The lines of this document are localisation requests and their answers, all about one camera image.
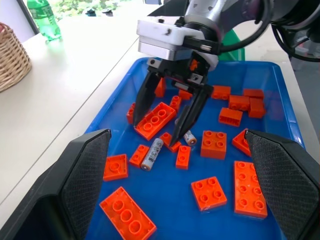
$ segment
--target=white table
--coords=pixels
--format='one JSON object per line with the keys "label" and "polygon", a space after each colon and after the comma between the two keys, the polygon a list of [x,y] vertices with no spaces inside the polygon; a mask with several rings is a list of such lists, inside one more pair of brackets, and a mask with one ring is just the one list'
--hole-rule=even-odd
{"label": "white table", "polygon": [[[140,16],[155,7],[141,8]],[[132,64],[146,57],[137,51],[136,22],[133,15],[67,19],[60,24],[63,42],[46,45],[37,35],[24,43],[33,68],[0,93],[0,228],[38,176],[85,132]],[[244,23],[236,33],[243,39],[254,27]],[[246,59],[281,67],[306,149],[318,160],[319,142],[297,80],[270,29],[246,48]]]}

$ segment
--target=plastic tray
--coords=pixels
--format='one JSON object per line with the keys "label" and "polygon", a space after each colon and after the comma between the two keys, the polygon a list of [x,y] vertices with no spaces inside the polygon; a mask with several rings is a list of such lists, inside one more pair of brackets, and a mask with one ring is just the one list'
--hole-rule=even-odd
{"label": "plastic tray", "polygon": [[[139,144],[150,146],[153,142],[153,139],[147,141],[137,134],[126,118],[147,74],[146,62],[147,59],[143,58],[134,63],[86,131],[111,129],[109,156],[127,154],[130,158]],[[228,101],[210,98],[191,130],[198,144],[192,148],[188,170],[177,169],[177,154],[163,147],[150,172],[129,164],[128,178],[103,182],[98,203],[120,186],[124,187],[155,223],[157,231],[150,239],[284,239],[270,209],[268,217],[263,220],[234,213],[234,161],[252,160],[231,144],[232,138],[239,132],[251,128],[281,135],[304,146],[281,70],[270,62],[220,62],[216,70],[209,74],[209,83],[231,86],[232,94],[236,95],[241,95],[243,88],[262,89],[267,114],[263,119],[254,119],[249,118],[245,112],[240,127],[220,124],[219,112],[222,107],[228,106]],[[165,97],[157,98],[153,107],[159,102],[169,104],[172,97],[178,94],[177,89],[168,86],[171,86],[169,82]],[[172,133],[173,128],[174,123],[171,121],[156,137],[164,132]],[[200,157],[204,130],[227,133],[225,160]],[[200,212],[190,183],[213,176],[217,177],[227,197],[227,204],[208,212]],[[121,239],[98,204],[86,239]]]}

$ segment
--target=plastic bottle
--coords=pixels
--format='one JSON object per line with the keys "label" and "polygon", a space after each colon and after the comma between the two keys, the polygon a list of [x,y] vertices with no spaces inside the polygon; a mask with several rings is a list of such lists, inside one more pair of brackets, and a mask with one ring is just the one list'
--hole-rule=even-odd
{"label": "plastic bottle", "polygon": [[60,28],[47,0],[27,0],[27,7],[39,28],[48,41],[61,38]]}

